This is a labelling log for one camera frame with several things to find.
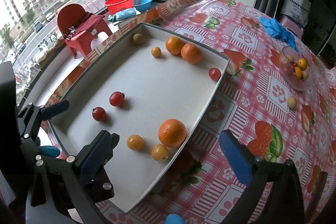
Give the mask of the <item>red cherry tomato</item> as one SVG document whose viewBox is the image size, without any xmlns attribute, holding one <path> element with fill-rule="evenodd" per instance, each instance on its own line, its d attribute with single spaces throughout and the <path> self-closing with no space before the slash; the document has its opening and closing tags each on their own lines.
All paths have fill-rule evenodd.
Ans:
<svg viewBox="0 0 336 224">
<path fill-rule="evenodd" d="M 209 77 L 210 79 L 212 79 L 213 81 L 219 81 L 219 79 L 221 78 L 221 71 L 217 68 L 211 68 L 209 70 Z"/>
<path fill-rule="evenodd" d="M 105 109 L 102 107 L 95 107 L 92 110 L 92 118 L 98 122 L 104 122 L 107 118 Z"/>
<path fill-rule="evenodd" d="M 121 107 L 125 100 L 125 94 L 122 92 L 113 92 L 109 97 L 109 103 L 114 107 Z"/>
</svg>

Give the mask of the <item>brownish round fruit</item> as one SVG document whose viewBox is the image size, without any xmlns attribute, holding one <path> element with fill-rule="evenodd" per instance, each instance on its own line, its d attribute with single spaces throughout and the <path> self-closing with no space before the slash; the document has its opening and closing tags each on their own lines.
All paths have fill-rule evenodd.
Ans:
<svg viewBox="0 0 336 224">
<path fill-rule="evenodd" d="M 126 140 L 126 145 L 133 151 L 139 151 L 143 146 L 143 138 L 140 135 L 130 135 Z"/>
</svg>

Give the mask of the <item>large orange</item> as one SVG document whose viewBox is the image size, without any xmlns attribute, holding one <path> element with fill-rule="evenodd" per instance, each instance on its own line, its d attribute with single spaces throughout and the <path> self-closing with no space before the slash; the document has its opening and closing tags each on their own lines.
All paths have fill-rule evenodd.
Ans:
<svg viewBox="0 0 336 224">
<path fill-rule="evenodd" d="M 177 148 L 187 138 L 185 125 L 177 119 L 164 121 L 158 130 L 158 139 L 166 147 Z"/>
</svg>

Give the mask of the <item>yellow-green fruit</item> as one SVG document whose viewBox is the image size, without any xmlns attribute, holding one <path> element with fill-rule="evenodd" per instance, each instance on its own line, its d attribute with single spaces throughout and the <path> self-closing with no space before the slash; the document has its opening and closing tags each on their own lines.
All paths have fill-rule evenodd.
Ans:
<svg viewBox="0 0 336 224">
<path fill-rule="evenodd" d="M 136 33 L 131 38 L 131 42 L 136 46 L 142 45 L 145 42 L 145 37 L 143 34 Z"/>
</svg>

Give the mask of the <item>small yellow kumquat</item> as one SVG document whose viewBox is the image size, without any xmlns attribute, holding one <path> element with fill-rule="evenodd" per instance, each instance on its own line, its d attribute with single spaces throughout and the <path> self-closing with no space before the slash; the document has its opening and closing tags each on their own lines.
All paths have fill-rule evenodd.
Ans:
<svg viewBox="0 0 336 224">
<path fill-rule="evenodd" d="M 162 51 L 161 51 L 160 47 L 153 47 L 151 49 L 151 55 L 153 57 L 158 58 L 158 57 L 161 56 L 161 54 L 162 54 Z"/>
</svg>

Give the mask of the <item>small orange tangerine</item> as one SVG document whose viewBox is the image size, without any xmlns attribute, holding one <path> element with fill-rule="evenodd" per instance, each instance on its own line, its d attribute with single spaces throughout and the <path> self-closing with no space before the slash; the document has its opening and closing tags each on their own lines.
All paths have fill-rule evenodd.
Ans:
<svg viewBox="0 0 336 224">
<path fill-rule="evenodd" d="M 172 55 L 180 55 L 181 49 L 184 45 L 185 45 L 184 42 L 181 41 L 181 39 L 176 36 L 168 38 L 167 41 L 165 42 L 166 49 Z"/>
</svg>

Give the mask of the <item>yellow round fruit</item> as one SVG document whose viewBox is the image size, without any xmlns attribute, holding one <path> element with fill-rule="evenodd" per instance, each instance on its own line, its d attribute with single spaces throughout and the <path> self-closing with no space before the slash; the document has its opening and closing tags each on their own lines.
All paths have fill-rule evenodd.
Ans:
<svg viewBox="0 0 336 224">
<path fill-rule="evenodd" d="M 151 149 L 151 156 L 155 161 L 161 161 L 168 158 L 169 150 L 163 144 L 157 144 Z"/>
</svg>

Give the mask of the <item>red plastic stool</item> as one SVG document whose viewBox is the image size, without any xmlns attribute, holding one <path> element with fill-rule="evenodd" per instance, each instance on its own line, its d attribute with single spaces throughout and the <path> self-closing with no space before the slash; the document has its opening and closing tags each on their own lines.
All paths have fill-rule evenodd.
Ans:
<svg viewBox="0 0 336 224">
<path fill-rule="evenodd" d="M 96 15 L 77 4 L 71 3 L 62 7 L 56 17 L 56 23 L 68 49 L 75 58 L 77 52 L 86 57 L 92 51 L 92 40 L 104 32 L 112 35 L 104 15 Z"/>
</svg>

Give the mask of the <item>small pale green fruit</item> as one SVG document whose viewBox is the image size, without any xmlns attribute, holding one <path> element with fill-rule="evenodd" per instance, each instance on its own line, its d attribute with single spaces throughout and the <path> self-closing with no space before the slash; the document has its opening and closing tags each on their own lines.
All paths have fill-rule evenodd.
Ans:
<svg viewBox="0 0 336 224">
<path fill-rule="evenodd" d="M 296 106 L 297 106 L 297 100 L 295 97 L 293 96 L 290 96 L 288 99 L 287 99 L 287 105 L 288 105 L 288 108 L 290 109 L 295 109 Z"/>
</svg>

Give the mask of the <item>pink patterned tablecloth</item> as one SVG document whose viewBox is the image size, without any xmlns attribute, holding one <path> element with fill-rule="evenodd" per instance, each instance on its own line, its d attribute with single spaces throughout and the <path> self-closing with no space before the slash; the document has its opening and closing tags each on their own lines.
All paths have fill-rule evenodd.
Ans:
<svg viewBox="0 0 336 224">
<path fill-rule="evenodd" d="M 244 190 L 219 147 L 222 129 L 268 160 L 292 159 L 303 201 L 318 215 L 335 199 L 335 70 L 326 69 L 300 41 L 296 45 L 313 74 L 313 86 L 298 92 L 280 73 L 283 47 L 259 23 L 260 11 L 234 0 L 169 0 L 141 14 L 89 54 L 53 89 L 59 101 L 113 42 L 146 22 L 201 42 L 230 59 L 227 74 L 196 134 L 184 149 L 185 162 L 170 169 L 163 189 L 147 196 L 129 214 L 108 202 L 98 208 L 113 223 L 163 223 L 177 213 L 187 223 L 219 223 Z M 297 100 L 295 109 L 287 99 Z"/>
</svg>

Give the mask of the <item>blue wet wipes pack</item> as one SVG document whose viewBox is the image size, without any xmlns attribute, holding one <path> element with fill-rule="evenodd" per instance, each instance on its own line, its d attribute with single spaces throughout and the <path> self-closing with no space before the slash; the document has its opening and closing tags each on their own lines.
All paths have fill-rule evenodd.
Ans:
<svg viewBox="0 0 336 224">
<path fill-rule="evenodd" d="M 128 8 L 108 16 L 108 20 L 115 23 L 136 16 L 136 13 L 137 12 L 134 8 Z"/>
</svg>

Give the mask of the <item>red plastic basin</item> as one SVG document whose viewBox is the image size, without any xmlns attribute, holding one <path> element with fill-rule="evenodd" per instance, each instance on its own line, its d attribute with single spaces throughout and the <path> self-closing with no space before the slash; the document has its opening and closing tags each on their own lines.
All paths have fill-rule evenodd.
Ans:
<svg viewBox="0 0 336 224">
<path fill-rule="evenodd" d="M 133 7 L 133 0 L 106 0 L 105 7 L 111 15 Z"/>
</svg>

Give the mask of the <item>blue plastic basin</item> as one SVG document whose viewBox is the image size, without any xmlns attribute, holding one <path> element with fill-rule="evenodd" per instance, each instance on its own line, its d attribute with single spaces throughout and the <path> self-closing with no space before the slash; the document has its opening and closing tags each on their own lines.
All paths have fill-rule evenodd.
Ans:
<svg viewBox="0 0 336 224">
<path fill-rule="evenodd" d="M 145 12 L 150 9 L 153 0 L 141 0 L 141 3 L 134 5 L 134 8 L 139 12 Z"/>
</svg>

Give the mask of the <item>pink plastic stool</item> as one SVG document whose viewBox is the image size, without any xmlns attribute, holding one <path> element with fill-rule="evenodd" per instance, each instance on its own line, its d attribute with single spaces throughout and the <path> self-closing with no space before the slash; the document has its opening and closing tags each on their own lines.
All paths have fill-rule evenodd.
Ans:
<svg viewBox="0 0 336 224">
<path fill-rule="evenodd" d="M 280 20 L 280 24 L 289 32 L 291 32 L 294 36 L 299 38 L 300 40 L 303 37 L 303 27 L 300 23 L 283 15 Z"/>
</svg>

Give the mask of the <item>white paper bag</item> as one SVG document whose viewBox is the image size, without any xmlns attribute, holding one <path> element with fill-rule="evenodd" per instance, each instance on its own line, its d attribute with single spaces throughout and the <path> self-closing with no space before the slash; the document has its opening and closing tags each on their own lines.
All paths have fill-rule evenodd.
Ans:
<svg viewBox="0 0 336 224">
<path fill-rule="evenodd" d="M 308 0 L 285 0 L 281 14 L 294 19 L 302 27 L 308 23 L 311 2 Z"/>
</svg>

